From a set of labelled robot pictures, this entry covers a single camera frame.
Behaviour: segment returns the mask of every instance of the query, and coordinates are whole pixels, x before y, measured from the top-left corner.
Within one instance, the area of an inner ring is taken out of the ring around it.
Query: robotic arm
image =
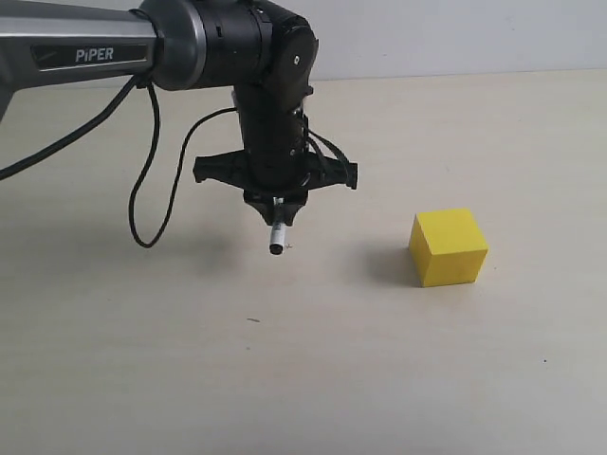
[[[198,157],[194,178],[243,190],[281,254],[310,191],[357,187],[358,165],[304,114],[317,51],[308,22],[267,0],[144,0],[131,11],[3,0],[0,119],[14,92],[35,86],[145,74],[168,91],[231,86],[244,150]]]

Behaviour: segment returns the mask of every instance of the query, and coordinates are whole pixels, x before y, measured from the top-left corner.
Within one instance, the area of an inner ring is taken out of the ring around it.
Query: table
[[[317,82],[312,126],[360,165],[312,194],[267,252],[194,138],[161,244],[128,231],[149,101],[0,192],[2,453],[602,454],[607,446],[607,72]],[[116,89],[17,94],[0,165],[97,114]],[[160,93],[138,202],[151,236],[191,124],[230,91]],[[419,211],[468,207],[491,251],[474,285],[421,289]]]

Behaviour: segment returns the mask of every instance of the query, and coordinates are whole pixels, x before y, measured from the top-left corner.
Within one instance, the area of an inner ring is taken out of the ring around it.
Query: yellow block
[[[409,249],[423,287],[476,282],[488,254],[468,209],[418,213]]]

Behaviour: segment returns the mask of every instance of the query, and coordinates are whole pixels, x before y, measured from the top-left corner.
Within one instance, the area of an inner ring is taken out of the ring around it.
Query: white wall
[[[276,1],[321,39],[315,79],[607,67],[605,0]]]

